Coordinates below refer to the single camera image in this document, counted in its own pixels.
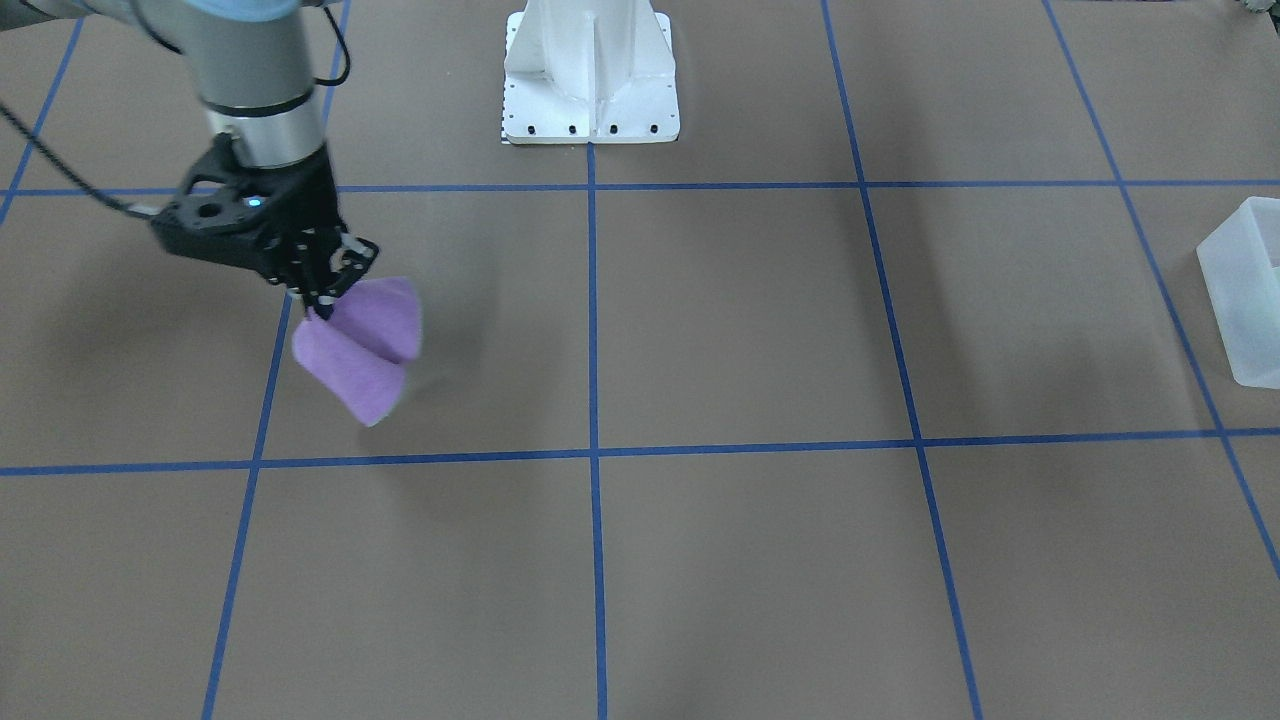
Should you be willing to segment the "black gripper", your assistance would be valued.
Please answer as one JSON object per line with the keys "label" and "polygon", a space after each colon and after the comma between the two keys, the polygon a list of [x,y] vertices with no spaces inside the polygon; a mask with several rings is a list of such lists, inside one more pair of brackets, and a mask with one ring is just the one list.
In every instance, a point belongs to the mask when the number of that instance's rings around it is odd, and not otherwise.
{"label": "black gripper", "polygon": [[369,273],[381,249],[347,231],[329,147],[288,167],[248,167],[236,154],[239,197],[264,196],[239,233],[237,268],[284,284],[311,315],[328,322],[337,299]]}

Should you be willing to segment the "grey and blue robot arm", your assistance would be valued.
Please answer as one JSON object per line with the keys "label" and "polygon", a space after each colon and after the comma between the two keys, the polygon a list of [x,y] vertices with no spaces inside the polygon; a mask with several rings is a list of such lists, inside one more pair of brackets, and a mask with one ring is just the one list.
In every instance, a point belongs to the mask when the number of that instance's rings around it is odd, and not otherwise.
{"label": "grey and blue robot arm", "polygon": [[3,117],[65,179],[105,208],[145,220],[175,256],[256,273],[323,320],[378,259],[349,231],[314,73],[305,1],[5,1],[3,28],[113,18],[180,56],[211,128],[207,151],[161,206],[105,193],[12,109]]}

